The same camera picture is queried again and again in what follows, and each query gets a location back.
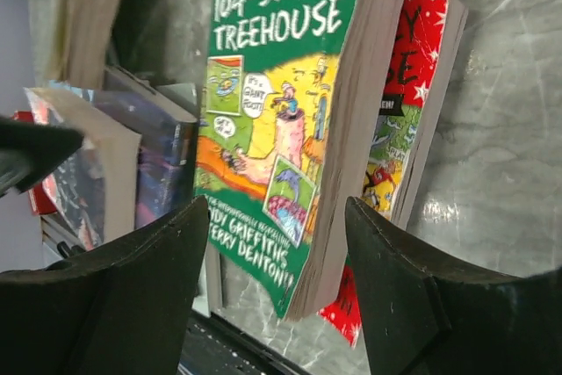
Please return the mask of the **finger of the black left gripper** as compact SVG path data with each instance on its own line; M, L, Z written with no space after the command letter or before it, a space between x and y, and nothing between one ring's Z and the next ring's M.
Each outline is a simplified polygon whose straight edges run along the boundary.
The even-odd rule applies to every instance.
M1 194L32 189L72 156L83 134L64 126L1 117Z

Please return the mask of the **dark purple book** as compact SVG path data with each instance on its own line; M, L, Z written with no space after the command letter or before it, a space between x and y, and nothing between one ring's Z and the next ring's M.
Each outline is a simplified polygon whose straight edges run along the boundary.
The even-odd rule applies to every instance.
M104 70L92 103L140 135L135 225L143 227L187 197L186 165L196 118L160 91L118 67Z

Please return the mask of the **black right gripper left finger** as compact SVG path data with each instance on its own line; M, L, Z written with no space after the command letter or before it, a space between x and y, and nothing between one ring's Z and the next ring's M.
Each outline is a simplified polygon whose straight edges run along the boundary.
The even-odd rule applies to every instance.
M96 249L4 272L2 373L175 373L209 221L200 196Z

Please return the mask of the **green 104-storey treehouse book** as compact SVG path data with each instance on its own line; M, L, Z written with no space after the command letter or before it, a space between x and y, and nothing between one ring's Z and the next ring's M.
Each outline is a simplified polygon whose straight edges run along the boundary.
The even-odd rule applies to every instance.
M195 192L281 319L337 293L403 1L212 2Z

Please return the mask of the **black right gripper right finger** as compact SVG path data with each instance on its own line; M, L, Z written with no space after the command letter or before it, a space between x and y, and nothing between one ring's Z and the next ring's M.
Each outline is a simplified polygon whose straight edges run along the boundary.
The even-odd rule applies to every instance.
M345 227L371 373L560 373L560 270L479 267L354 197Z

